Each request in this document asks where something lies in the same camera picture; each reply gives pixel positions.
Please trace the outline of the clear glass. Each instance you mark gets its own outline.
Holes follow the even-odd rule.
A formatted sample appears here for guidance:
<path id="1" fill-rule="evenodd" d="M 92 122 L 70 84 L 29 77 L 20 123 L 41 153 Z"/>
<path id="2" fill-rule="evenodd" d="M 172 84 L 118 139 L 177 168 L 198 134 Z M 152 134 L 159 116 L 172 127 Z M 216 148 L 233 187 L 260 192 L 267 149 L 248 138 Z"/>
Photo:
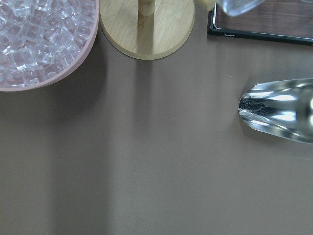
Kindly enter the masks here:
<path id="1" fill-rule="evenodd" d="M 239 16 L 256 6 L 262 4 L 264 0 L 217 0 L 216 3 L 223 12 L 229 16 Z"/>

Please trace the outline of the steel ice scoop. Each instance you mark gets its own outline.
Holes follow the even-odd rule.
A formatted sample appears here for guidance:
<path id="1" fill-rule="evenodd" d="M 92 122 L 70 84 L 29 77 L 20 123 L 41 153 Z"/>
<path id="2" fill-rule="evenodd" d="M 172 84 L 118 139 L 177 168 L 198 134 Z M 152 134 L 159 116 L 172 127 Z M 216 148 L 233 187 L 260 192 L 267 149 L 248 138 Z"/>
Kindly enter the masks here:
<path id="1" fill-rule="evenodd" d="M 313 80 L 258 83 L 241 96 L 238 112 L 254 130 L 312 144 Z"/>

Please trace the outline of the black framed tray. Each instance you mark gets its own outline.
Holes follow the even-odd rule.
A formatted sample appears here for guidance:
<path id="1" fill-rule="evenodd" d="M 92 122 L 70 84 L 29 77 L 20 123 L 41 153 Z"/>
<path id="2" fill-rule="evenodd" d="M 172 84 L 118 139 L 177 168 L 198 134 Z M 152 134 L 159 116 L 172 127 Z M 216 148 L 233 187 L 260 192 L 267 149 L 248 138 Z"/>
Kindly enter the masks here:
<path id="1" fill-rule="evenodd" d="M 239 16 L 229 16 L 216 5 L 208 15 L 207 33 L 311 46 L 313 2 L 266 0 Z"/>

